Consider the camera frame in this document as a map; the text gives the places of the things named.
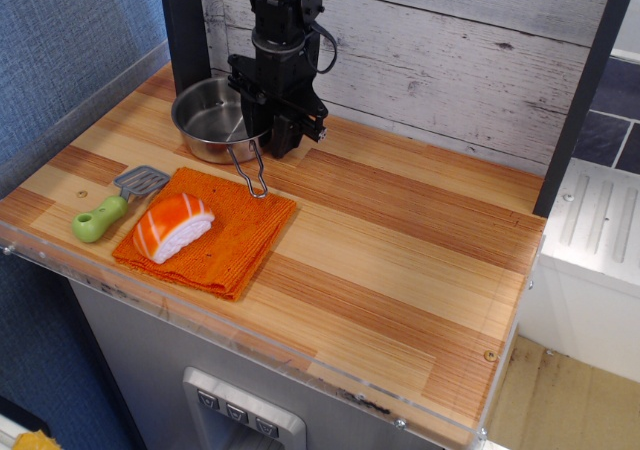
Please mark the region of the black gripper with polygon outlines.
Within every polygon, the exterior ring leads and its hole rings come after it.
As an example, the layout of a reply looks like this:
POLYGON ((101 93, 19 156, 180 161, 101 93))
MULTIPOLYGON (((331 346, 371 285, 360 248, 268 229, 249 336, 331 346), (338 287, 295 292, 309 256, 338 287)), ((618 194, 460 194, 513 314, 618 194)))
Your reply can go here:
POLYGON ((312 32, 288 48, 254 41, 253 58, 228 57, 230 86, 239 92, 247 135, 271 131, 270 149, 276 159, 296 149, 306 136, 315 142, 326 136, 328 109, 315 93, 320 35, 312 32))

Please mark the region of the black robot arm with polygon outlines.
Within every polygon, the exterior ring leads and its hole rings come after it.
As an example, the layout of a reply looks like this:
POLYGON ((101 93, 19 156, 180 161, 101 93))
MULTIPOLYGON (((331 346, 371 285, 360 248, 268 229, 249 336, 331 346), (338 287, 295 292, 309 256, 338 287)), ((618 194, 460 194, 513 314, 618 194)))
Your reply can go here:
POLYGON ((303 137, 326 136, 328 109, 313 88, 320 40, 325 29, 316 17, 322 0, 250 0, 255 15, 253 58, 232 54, 230 86, 241 96, 250 136, 265 133, 271 154, 282 158, 303 137))

